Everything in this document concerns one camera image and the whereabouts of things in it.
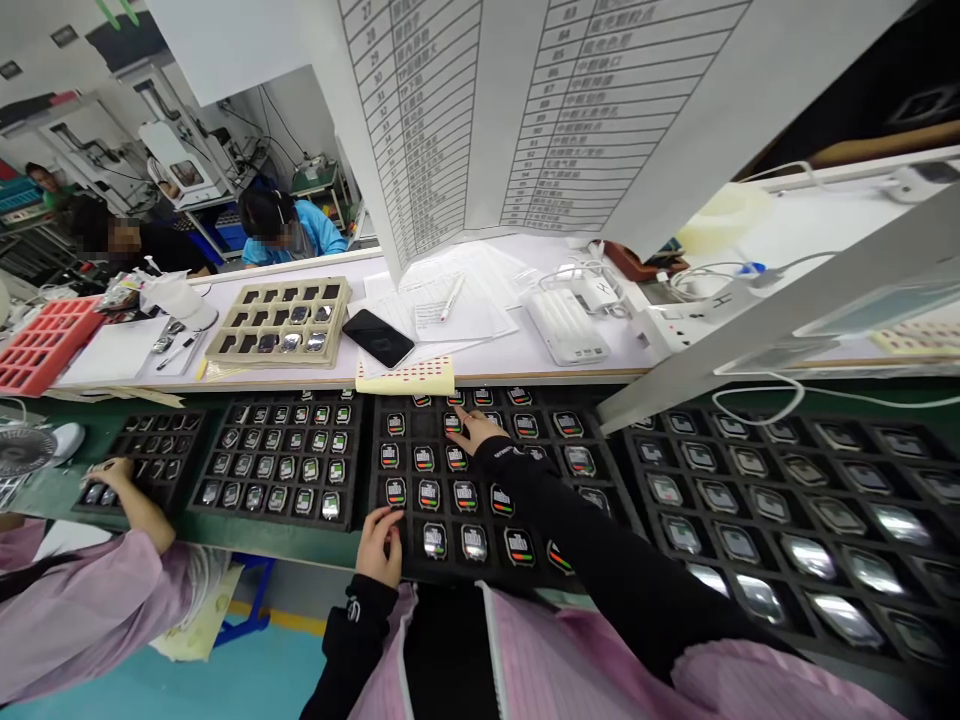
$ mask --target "pen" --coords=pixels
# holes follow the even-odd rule
[[[443,306],[443,312],[440,313],[440,322],[443,322],[447,319],[447,316],[450,314],[450,308],[453,307],[453,303],[456,302],[457,295],[460,294],[460,288],[463,287],[463,274],[457,276],[457,281],[453,284],[453,290],[450,291],[450,297],[447,298],[447,304]]]
[[[166,360],[164,360],[162,363],[160,363],[159,365],[157,365],[157,370],[158,370],[158,371],[163,370],[167,365],[170,364],[170,361],[171,361],[171,360],[174,360],[180,353],[182,353],[182,352],[183,352],[184,350],[186,350],[188,347],[190,347],[191,345],[193,345],[193,343],[196,342],[197,338],[200,337],[201,334],[202,334],[202,331],[201,331],[201,332],[198,332],[198,333],[194,333],[194,334],[193,334],[193,337],[189,338],[183,345],[181,345],[180,347],[178,347],[176,350],[173,351],[173,355],[171,355],[171,356],[168,357]]]

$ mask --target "red tray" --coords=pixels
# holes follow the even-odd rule
[[[100,327],[102,296],[52,300],[0,352],[0,393],[40,397]]]

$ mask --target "blue shirt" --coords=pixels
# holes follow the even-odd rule
[[[297,210],[304,234],[313,243],[317,257],[333,255],[347,249],[347,241],[320,208],[308,200],[297,200],[293,206]],[[292,261],[293,257],[286,250],[268,247],[253,238],[247,238],[243,246],[243,262],[247,265],[276,265]]]

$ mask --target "blue floor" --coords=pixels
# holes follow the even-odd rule
[[[271,625],[208,663],[172,663],[146,647],[105,677],[7,708],[3,720],[297,718],[323,670],[322,644]]]

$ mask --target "beige tray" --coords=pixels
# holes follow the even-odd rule
[[[313,365],[333,367],[340,348],[340,328],[352,294],[345,277],[298,282],[244,285],[210,343],[206,358],[230,365]],[[297,308],[307,308],[301,323],[292,322]],[[311,337],[324,336],[319,351],[308,351]],[[258,350],[261,340],[276,336],[270,352]],[[296,347],[284,351],[284,338],[299,335]]]

